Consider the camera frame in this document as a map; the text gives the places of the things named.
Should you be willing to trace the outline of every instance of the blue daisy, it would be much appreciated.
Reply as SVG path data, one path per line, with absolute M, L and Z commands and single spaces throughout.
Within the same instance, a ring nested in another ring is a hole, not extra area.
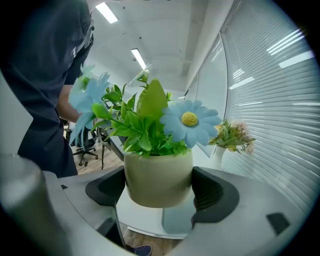
M 165 135 L 172 135 L 173 142 L 184 140 L 188 148 L 196 142 L 206 146 L 210 137 L 216 137 L 218 131 L 214 126 L 221 124 L 215 109 L 202 106 L 200 100 L 186 100 L 170 105 L 162 110 L 164 115 L 160 123 L 164 125 Z
M 109 75 L 107 73 L 100 76 L 99 79 L 91 78 L 88 82 L 86 89 L 83 90 L 82 81 L 77 78 L 72 86 L 69 94 L 69 104 L 82 115 L 78 118 L 75 128 L 70 135 L 71 144 L 75 140 L 78 144 L 78 136 L 81 133 L 81 146 L 84 148 L 84 129 L 87 127 L 89 130 L 93 128 L 94 118 L 96 117 L 92 111 L 94 103 L 104 104 L 102 97 L 107 93 L 106 89 L 111 84 L 108 82 Z

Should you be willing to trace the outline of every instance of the yellow flower center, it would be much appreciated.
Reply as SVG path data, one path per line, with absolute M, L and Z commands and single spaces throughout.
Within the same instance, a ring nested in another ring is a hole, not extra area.
M 181 121 L 186 126 L 194 126 L 197 124 L 198 118 L 197 118 L 196 114 L 188 111 L 182 115 Z

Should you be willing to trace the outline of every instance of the flower pot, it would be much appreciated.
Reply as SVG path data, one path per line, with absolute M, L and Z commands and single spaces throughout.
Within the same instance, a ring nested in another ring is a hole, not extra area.
M 211 162 L 210 167 L 212 169 L 222 171 L 221 164 L 222 164 L 222 158 L 224 156 L 225 151 L 226 151 L 225 147 L 221 147 L 218 145 L 215 147 L 215 151 L 210 158 L 210 162 Z
M 182 155 L 124 156 L 124 172 L 130 198 L 138 205 L 168 208 L 179 205 L 191 188 L 192 152 Z

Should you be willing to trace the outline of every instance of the office chair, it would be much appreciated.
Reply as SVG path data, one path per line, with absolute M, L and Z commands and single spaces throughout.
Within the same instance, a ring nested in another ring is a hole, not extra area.
M 69 142 L 70 141 L 70 134 L 71 134 L 71 130 L 68 128 L 68 129 L 65 129 L 66 131 L 66 141 Z M 88 138 L 88 134 L 89 134 L 90 130 L 85 128 L 84 129 L 84 132 L 83 132 L 83 145 L 84 145 L 84 148 L 82 148 L 82 145 L 81 145 L 81 133 L 79 134 L 78 136 L 78 141 L 77 141 L 77 145 L 75 145 L 75 142 L 73 142 L 71 144 L 71 146 L 77 146 L 79 147 L 75 153 L 73 153 L 73 155 L 80 155 L 81 154 L 81 159 L 80 159 L 80 162 L 79 162 L 79 166 L 82 166 L 83 165 L 83 161 L 84 161 L 84 157 L 85 157 L 85 154 L 87 155 L 91 155 L 91 156 L 95 156 L 95 159 L 97 160 L 98 159 L 98 155 L 95 154 L 95 153 L 92 153 L 90 151 L 96 151 L 96 148 L 95 148 L 95 144 L 96 144 L 96 140 L 97 140 L 97 135 L 94 131 L 91 131 L 91 136 L 92 138 Z M 84 162 L 84 167 L 87 167 L 88 165 L 88 161 L 86 160 Z

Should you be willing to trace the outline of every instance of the window blind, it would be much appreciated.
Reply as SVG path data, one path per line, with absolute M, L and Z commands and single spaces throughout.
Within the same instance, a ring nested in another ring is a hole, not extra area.
M 223 170 L 274 186 L 304 212 L 319 193 L 320 74 L 303 30 L 272 1 L 244 1 L 222 35 L 226 118 L 243 120 L 254 153 L 226 151 Z

